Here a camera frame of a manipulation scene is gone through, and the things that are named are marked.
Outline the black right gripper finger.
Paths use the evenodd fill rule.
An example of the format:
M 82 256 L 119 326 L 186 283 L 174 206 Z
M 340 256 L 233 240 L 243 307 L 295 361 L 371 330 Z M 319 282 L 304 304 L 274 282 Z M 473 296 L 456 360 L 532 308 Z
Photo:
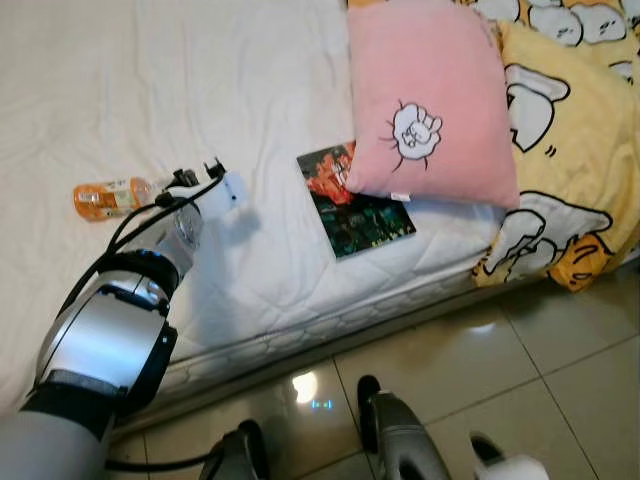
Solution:
M 492 468 L 506 460 L 506 454 L 502 449 L 479 431 L 474 431 L 468 440 L 476 457 L 476 468 Z

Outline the yellow duck-print blanket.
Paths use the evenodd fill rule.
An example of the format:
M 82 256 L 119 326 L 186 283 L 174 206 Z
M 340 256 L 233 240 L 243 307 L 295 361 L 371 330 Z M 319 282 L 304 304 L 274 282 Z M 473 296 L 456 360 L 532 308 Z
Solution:
M 456 1 L 499 44 L 518 187 L 472 278 L 581 291 L 639 242 L 639 0 Z

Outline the pink pillow with fist print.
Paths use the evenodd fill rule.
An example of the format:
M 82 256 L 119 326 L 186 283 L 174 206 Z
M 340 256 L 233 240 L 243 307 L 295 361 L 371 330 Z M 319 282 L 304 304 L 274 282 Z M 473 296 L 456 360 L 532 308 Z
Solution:
M 355 152 L 349 191 L 515 209 L 506 74 L 483 17 L 451 0 L 347 12 Z

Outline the orange-label plastic bottle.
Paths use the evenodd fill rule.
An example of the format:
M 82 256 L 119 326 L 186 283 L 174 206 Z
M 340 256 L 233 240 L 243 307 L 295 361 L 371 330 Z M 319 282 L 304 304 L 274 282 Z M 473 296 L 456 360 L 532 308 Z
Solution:
M 123 218 L 154 200 L 155 184 L 143 177 L 79 184 L 72 189 L 74 210 L 86 221 Z

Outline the dark picture-cover book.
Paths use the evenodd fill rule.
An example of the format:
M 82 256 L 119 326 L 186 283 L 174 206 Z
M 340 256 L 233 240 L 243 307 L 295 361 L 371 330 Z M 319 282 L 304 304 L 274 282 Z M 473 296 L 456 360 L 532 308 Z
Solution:
M 383 246 L 417 232 L 402 202 L 348 191 L 355 142 L 320 148 L 296 164 L 337 259 Z

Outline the white quilted mattress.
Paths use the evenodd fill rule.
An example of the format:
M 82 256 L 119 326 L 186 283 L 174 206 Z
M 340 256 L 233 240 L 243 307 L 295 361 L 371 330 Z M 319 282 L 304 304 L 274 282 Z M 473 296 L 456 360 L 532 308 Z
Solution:
M 219 160 L 248 198 L 212 221 L 169 315 L 152 411 L 407 312 L 480 297 L 499 225 L 416 201 L 415 233 L 338 259 L 298 157 L 351 140 L 342 0 L 0 0 L 0 413 L 113 224 L 78 184 Z

